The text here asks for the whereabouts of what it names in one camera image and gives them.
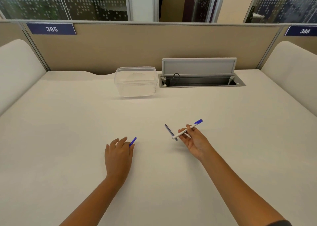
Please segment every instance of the blue cap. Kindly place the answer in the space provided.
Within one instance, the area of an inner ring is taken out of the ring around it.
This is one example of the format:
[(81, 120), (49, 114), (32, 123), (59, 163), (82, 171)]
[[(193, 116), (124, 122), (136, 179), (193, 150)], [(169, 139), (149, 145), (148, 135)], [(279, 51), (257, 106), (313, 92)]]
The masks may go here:
[(200, 120), (198, 120), (197, 122), (195, 122), (194, 124), (200, 124), (200, 123), (202, 123), (202, 122), (203, 122), (203, 120), (200, 119)]

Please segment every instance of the glass wall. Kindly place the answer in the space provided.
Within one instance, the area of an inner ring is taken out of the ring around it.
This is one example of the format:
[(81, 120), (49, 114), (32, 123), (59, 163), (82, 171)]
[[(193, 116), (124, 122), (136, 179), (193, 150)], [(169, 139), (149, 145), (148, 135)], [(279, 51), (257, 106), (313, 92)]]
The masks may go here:
[(317, 0), (254, 0), (246, 23), (317, 23)]
[(128, 21), (127, 0), (0, 0), (6, 19)]

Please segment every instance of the dark blue pen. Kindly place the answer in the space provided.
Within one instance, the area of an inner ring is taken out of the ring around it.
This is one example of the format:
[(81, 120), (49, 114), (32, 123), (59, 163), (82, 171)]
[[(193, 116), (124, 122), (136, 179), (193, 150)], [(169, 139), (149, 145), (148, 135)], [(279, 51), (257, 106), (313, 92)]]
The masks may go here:
[(134, 141), (135, 140), (137, 140), (137, 138), (135, 137), (133, 140), (132, 140), (132, 142), (129, 144), (129, 147), (131, 147), (132, 146), (132, 144), (134, 143)]
[(165, 127), (168, 129), (168, 131), (170, 132), (170, 134), (172, 134), (172, 136), (174, 136), (174, 134), (172, 133), (172, 131), (168, 128), (168, 126), (165, 124)]

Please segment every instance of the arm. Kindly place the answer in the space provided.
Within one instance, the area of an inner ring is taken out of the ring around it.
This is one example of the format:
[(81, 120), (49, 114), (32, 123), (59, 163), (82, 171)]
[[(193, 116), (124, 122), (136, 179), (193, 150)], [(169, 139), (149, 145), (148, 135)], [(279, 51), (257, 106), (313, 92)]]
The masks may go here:
[(106, 179), (60, 224), (60, 226), (96, 226), (130, 171), (134, 144), (127, 138), (116, 139), (105, 150)]
[(191, 138), (185, 134), (179, 138), (200, 160), (239, 226), (266, 226), (285, 220), (236, 175), (197, 128), (186, 126)]

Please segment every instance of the pen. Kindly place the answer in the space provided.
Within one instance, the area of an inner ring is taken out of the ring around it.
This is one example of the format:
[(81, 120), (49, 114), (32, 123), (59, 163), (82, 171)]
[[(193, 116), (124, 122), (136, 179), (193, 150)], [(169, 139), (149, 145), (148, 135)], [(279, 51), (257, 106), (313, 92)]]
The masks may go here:
[(168, 129), (168, 131), (170, 132), (170, 134), (172, 134), (172, 136), (174, 136), (174, 134), (172, 133), (172, 131), (168, 128), (168, 126), (165, 124), (165, 127)]
[(129, 144), (129, 147), (131, 147), (131, 145), (134, 143), (134, 141), (137, 140), (137, 138), (135, 137), (132, 142)]
[[(202, 123), (202, 122), (203, 122), (202, 119), (198, 120), (197, 122), (195, 122), (195, 123), (191, 126), (191, 128), (196, 127), (198, 124), (200, 124), (200, 123)], [(183, 135), (185, 132), (187, 132), (187, 129), (185, 129), (184, 131), (181, 131), (179, 134), (176, 134), (176, 135), (173, 136), (172, 138), (175, 139), (175, 138), (179, 137), (180, 135)]]

